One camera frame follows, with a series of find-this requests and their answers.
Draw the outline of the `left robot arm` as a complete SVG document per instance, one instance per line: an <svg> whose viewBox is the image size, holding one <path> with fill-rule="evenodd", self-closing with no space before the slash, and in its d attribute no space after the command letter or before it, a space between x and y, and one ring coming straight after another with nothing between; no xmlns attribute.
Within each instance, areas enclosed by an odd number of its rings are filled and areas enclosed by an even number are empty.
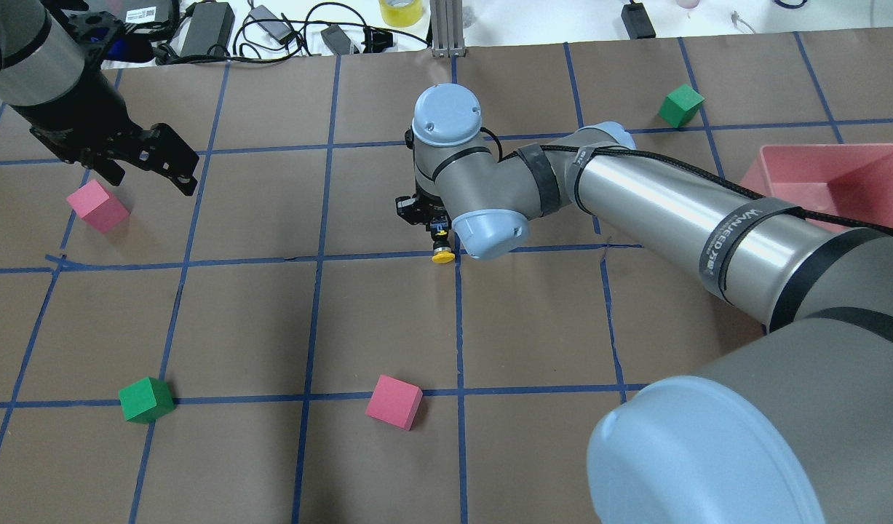
<svg viewBox="0 0 893 524"><path fill-rule="evenodd" d="M101 64L154 59L146 34L84 1L0 1L0 99L61 162L93 170L110 185L123 163L170 180L183 195L197 188L199 155L171 128L143 129Z"/></svg>

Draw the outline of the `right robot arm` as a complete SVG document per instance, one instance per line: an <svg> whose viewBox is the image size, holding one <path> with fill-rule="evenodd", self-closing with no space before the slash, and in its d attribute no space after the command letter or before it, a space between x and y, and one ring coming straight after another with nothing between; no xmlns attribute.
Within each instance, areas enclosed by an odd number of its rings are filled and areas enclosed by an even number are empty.
<svg viewBox="0 0 893 524"><path fill-rule="evenodd" d="M702 368L646 385L595 426L588 485L603 523L893 523L893 229L763 196L643 151L615 122L503 159L455 83L427 87L404 134L416 192L397 214L438 256L519 248L530 222L572 205L639 248L616 252L612 296L641 289L653 341L675 322L736 336Z"/></svg>

